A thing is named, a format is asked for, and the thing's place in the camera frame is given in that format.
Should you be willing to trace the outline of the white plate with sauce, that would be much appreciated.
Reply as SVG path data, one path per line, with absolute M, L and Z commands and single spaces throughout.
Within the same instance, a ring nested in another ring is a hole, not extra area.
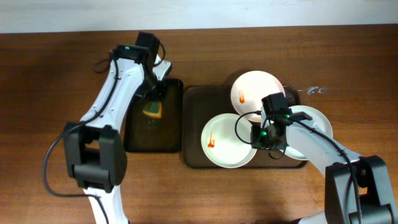
M 250 71 L 233 83 L 230 98 L 235 111 L 242 115 L 261 110 L 261 100 L 274 93 L 285 95 L 284 87 L 275 76 L 263 71 Z

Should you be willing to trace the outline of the yellow green sponge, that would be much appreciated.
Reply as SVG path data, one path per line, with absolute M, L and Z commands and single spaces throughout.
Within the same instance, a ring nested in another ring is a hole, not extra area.
M 162 103 L 150 101 L 142 109 L 142 112 L 150 118 L 160 119 L 162 117 Z

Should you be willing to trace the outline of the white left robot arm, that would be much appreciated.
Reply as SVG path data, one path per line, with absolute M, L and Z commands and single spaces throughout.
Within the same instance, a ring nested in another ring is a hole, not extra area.
M 156 96 L 171 71 L 162 44 L 118 45 L 109 53 L 108 76 L 91 108 L 63 133 L 68 175 L 83 189 L 96 223 L 128 223 L 121 198 L 127 155 L 120 137 L 135 95 Z

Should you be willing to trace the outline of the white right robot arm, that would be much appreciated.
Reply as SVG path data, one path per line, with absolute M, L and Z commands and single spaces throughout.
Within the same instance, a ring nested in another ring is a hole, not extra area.
M 325 178 L 325 208 L 296 223 L 397 223 L 397 205 L 386 163 L 350 151 L 323 132 L 307 114 L 273 114 L 254 126 L 252 146 L 303 154 Z

